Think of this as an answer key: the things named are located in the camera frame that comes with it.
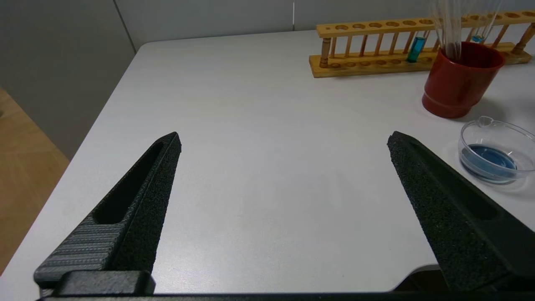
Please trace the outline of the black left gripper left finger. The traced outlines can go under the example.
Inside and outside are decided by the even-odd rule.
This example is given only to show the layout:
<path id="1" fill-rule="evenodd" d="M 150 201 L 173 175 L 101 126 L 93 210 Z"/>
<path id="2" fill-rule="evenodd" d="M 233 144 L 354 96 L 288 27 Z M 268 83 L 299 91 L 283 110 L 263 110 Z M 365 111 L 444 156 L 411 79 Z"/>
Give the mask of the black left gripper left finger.
<path id="1" fill-rule="evenodd" d="M 151 272 L 180 154 L 178 133 L 157 139 L 38 266 L 35 283 L 52 289 L 77 270 Z"/>

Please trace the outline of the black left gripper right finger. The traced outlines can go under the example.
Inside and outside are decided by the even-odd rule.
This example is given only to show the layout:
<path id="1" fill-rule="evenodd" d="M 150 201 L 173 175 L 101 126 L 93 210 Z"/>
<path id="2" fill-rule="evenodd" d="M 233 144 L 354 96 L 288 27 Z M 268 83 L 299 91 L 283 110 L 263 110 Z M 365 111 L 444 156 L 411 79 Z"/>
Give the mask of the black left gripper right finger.
<path id="1" fill-rule="evenodd" d="M 534 291 L 535 234 L 417 139 L 387 146 L 449 289 Z"/>

